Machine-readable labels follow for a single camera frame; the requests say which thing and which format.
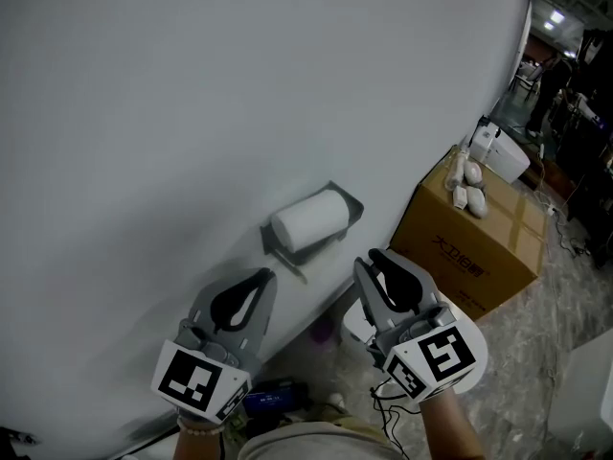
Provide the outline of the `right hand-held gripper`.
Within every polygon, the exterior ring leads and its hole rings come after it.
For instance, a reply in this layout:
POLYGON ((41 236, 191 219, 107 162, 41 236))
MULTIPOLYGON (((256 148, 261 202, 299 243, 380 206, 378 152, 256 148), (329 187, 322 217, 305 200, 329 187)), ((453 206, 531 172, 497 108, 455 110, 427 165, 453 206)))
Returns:
POLYGON ((484 364, 483 335, 443 304, 432 276, 392 249, 369 250, 372 266, 353 264, 353 279, 368 322, 375 367, 411 403, 424 402, 467 379, 484 364))

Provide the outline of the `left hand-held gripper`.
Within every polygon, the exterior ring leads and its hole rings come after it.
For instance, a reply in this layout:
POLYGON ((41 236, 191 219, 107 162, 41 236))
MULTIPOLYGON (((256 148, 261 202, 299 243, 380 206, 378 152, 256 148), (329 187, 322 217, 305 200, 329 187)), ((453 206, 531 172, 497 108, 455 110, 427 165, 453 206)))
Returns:
POLYGON ((178 336, 164 342, 151 390, 183 412, 224 422, 253 386, 277 294, 267 267, 211 282, 193 302, 178 336))

